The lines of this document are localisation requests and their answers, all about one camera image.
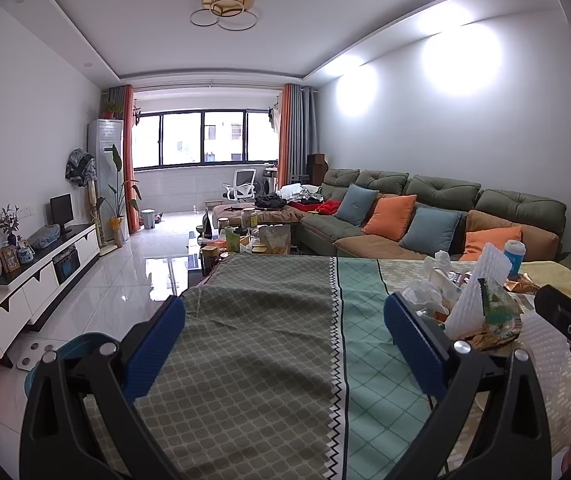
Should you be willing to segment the white foam fruit net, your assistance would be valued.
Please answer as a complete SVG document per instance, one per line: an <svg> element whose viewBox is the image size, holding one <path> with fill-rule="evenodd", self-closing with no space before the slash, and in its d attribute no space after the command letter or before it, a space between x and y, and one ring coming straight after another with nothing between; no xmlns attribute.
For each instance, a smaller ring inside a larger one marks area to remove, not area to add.
<svg viewBox="0 0 571 480"><path fill-rule="evenodd" d="M480 278L503 284L511 270L511 262L502 250L486 244L476 261L468 284L445 322L445 334L452 340L480 330L485 322Z"/></svg>

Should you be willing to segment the white tissue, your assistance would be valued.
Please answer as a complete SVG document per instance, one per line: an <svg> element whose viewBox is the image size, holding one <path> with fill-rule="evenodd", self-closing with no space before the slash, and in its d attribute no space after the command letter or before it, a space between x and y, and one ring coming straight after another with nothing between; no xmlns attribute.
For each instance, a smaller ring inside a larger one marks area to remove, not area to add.
<svg viewBox="0 0 571 480"><path fill-rule="evenodd" d="M448 252L440 250L425 258L422 272L423 278L411 282L400 295L416 314L445 322L462 294L451 279L455 272Z"/></svg>

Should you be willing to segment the green clear plastic wrapper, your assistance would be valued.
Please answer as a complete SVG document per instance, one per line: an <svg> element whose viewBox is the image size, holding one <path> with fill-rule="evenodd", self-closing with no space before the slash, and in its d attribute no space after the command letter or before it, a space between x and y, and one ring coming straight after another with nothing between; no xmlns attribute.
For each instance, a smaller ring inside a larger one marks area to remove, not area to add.
<svg viewBox="0 0 571 480"><path fill-rule="evenodd" d="M491 278L479 278L483 313L488 324L506 323L521 316L521 308L506 289Z"/></svg>

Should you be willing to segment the gold foil snack bag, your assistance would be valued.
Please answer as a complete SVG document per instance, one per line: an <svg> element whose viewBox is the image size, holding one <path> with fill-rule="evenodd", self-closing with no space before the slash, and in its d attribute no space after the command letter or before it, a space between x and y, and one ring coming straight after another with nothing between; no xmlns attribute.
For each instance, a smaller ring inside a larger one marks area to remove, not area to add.
<svg viewBox="0 0 571 480"><path fill-rule="evenodd" d="M512 344L519 338L523 323L521 318L513 318L506 323L488 324L474 333L462 336L474 350L493 351Z"/></svg>

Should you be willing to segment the teal plastic trash bin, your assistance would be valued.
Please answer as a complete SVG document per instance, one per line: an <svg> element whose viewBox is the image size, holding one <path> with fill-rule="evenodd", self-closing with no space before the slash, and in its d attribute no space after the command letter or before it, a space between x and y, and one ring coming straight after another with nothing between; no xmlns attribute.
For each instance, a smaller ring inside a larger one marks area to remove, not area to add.
<svg viewBox="0 0 571 480"><path fill-rule="evenodd" d="M122 393L122 386L127 379L126 365L122 362L122 343L107 334L86 333L75 337L60 348L43 353L38 363L25 379L27 404L24 422L36 419L39 408L46 414L54 413L59 405L72 402L72 411L78 411L84 405L87 396L95 396L95 386L86 376L87 361L90 372L99 373L101 377L114 380L110 392L101 389L102 398L118 400L130 406L131 402Z"/></svg>

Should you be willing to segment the white bathroom scale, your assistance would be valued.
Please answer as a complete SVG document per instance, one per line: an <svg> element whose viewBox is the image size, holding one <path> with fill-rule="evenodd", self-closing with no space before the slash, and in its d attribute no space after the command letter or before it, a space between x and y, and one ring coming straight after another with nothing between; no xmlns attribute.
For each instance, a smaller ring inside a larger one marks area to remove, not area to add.
<svg viewBox="0 0 571 480"><path fill-rule="evenodd" d="M16 367L23 372L30 372L49 351L63 347L64 341L52 339L31 339L16 360Z"/></svg>

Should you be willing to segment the orange cushion near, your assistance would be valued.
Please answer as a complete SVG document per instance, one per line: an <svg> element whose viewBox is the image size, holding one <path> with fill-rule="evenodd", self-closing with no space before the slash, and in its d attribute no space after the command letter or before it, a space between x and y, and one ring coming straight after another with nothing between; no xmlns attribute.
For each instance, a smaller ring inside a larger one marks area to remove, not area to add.
<svg viewBox="0 0 571 480"><path fill-rule="evenodd" d="M460 260L477 261L487 244L503 250L509 240L517 240L518 242L522 240L522 228L520 226L469 231L465 234L464 251Z"/></svg>

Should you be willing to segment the teal cushion near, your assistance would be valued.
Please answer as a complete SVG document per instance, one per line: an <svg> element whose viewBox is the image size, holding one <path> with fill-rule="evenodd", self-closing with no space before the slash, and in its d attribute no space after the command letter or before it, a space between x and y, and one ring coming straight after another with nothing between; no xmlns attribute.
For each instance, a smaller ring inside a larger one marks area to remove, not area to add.
<svg viewBox="0 0 571 480"><path fill-rule="evenodd" d="M449 252L462 216L461 211L418 207L399 246L429 256Z"/></svg>

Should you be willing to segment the patterned green bed cover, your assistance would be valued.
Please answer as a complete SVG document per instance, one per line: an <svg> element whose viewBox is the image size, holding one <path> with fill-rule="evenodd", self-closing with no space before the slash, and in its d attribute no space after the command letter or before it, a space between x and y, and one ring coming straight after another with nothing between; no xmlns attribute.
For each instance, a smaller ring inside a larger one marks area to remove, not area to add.
<svg viewBox="0 0 571 480"><path fill-rule="evenodd" d="M385 326L422 261L223 260L179 297L186 326L146 396L86 410L99 478L546 479L571 440L570 344L520 299L519 338L449 339L442 400L424 394ZM561 287L528 263L541 289Z"/></svg>

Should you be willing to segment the white black tv cabinet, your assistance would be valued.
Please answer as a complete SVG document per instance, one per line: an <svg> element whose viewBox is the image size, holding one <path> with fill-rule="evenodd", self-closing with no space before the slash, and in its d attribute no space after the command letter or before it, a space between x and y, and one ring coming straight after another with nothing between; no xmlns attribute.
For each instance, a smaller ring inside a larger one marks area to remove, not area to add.
<svg viewBox="0 0 571 480"><path fill-rule="evenodd" d="M96 227L71 226L29 266L0 281L0 365L11 368L8 349L24 330L38 332L100 257Z"/></svg>

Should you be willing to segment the cluttered glass coffee table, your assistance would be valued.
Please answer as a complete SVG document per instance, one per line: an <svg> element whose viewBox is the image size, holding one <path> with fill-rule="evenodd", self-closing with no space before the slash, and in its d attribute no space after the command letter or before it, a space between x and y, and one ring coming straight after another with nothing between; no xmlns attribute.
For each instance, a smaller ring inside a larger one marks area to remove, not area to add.
<svg viewBox="0 0 571 480"><path fill-rule="evenodd" d="M234 255L288 255L292 249L292 227L268 222L254 207L232 209L231 217L206 212L196 226L197 261L206 278L218 263Z"/></svg>

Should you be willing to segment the small black monitor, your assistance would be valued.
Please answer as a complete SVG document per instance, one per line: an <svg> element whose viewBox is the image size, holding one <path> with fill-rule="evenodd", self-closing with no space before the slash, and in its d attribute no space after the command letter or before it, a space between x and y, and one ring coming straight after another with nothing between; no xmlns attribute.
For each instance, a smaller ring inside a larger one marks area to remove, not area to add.
<svg viewBox="0 0 571 480"><path fill-rule="evenodd" d="M58 226L62 234L72 231L67 225L74 219L72 195L64 194L50 199L52 223Z"/></svg>

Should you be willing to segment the teal cushion far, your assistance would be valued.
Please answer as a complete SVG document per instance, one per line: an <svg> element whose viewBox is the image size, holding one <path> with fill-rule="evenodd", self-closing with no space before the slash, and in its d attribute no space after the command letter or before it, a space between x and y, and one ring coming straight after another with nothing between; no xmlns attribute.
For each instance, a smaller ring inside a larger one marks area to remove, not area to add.
<svg viewBox="0 0 571 480"><path fill-rule="evenodd" d="M335 217L353 226L361 226L377 197L377 190L351 184L336 210Z"/></svg>

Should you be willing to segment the white standing air conditioner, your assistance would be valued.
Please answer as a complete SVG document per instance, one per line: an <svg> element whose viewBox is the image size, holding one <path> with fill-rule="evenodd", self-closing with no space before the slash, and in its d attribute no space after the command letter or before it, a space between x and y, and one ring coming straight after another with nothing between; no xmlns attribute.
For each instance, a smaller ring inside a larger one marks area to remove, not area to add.
<svg viewBox="0 0 571 480"><path fill-rule="evenodd" d="M118 148L120 156L122 156L122 136L124 135L124 122L117 119L97 119L88 125L87 147L88 152L94 157L95 161L95 207L100 196L112 200L112 192L107 187L107 183L115 184L116 170L112 162L112 156L107 151L113 144ZM114 235L108 226L108 218L110 211L107 204L101 209L96 207L98 215L102 240L105 244L114 243ZM122 222L122 230L124 238L127 240L127 220Z"/></svg>

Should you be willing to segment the orange curtain right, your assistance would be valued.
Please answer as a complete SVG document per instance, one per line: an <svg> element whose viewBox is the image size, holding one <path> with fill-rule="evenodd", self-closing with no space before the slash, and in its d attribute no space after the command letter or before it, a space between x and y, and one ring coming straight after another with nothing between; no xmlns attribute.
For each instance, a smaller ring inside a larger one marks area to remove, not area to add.
<svg viewBox="0 0 571 480"><path fill-rule="evenodd" d="M279 188L287 184L289 166L289 139L291 119L292 85L286 84L279 97L279 158L276 183Z"/></svg>

